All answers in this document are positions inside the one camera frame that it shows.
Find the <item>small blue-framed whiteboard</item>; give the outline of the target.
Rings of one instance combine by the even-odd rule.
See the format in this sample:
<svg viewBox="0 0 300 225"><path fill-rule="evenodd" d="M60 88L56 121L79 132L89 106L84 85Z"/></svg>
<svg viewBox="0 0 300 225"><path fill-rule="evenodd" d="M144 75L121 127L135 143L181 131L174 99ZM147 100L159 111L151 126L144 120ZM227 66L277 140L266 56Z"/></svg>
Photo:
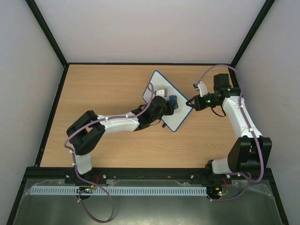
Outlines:
<svg viewBox="0 0 300 225"><path fill-rule="evenodd" d="M177 131L178 128L182 125L183 121L192 111L191 107L186 106L186 102L188 99L179 91L177 87L175 87L174 84L172 84L164 75L162 75L157 70L153 72L149 82L153 85L152 89L154 91L154 95L151 95L151 91L149 90L149 88L146 88L142 95L145 103L150 102L150 106L147 108L146 112L138 117L138 120L140 122L139 129L145 129L149 127L153 122L162 120L171 131ZM156 90L161 88L167 88L167 97L165 97L166 100L169 99L170 95L177 96L178 109L175 109L174 114L171 116L159 116L152 114L152 100L156 96Z"/></svg>

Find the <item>blue whiteboard eraser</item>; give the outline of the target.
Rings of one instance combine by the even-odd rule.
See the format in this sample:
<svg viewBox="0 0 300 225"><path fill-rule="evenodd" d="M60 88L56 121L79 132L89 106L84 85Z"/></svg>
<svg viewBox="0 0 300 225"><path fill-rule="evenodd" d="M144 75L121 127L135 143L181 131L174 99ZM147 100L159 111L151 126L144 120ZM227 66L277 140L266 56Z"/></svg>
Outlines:
<svg viewBox="0 0 300 225"><path fill-rule="evenodd" d="M176 95L170 95L169 96L169 101L170 101L170 104L172 104L172 105L177 104L177 96Z"/></svg>

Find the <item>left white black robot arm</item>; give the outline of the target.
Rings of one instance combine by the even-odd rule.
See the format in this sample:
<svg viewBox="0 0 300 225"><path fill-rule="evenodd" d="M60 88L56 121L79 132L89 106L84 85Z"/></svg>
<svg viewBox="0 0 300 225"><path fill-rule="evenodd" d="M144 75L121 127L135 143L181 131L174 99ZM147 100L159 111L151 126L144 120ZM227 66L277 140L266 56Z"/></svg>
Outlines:
<svg viewBox="0 0 300 225"><path fill-rule="evenodd" d="M168 99L155 96L148 104L122 115L108 117L97 115L93 110L85 112L66 130L66 143L72 145L70 152L78 179L93 181L89 175L92 170L90 153L104 135L146 129L155 121L161 121L163 116L173 115L177 108L177 97L172 95Z"/></svg>

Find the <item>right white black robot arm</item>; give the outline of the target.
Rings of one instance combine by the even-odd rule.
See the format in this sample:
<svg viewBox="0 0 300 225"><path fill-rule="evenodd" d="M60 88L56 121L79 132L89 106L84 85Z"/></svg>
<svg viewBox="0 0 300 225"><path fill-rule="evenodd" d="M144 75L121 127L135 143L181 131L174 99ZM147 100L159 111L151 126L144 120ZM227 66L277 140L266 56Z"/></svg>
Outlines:
<svg viewBox="0 0 300 225"><path fill-rule="evenodd" d="M228 116L231 122L236 142L227 157L208 161L205 180L213 184L221 178L221 174L225 174L227 177L242 176L250 182L258 183L263 178L272 141L264 137L254 125L240 88L229 84L229 75L215 75L213 82L213 93L208 92L203 81L194 83L193 87L199 94L186 104L196 111L220 106L224 116Z"/></svg>

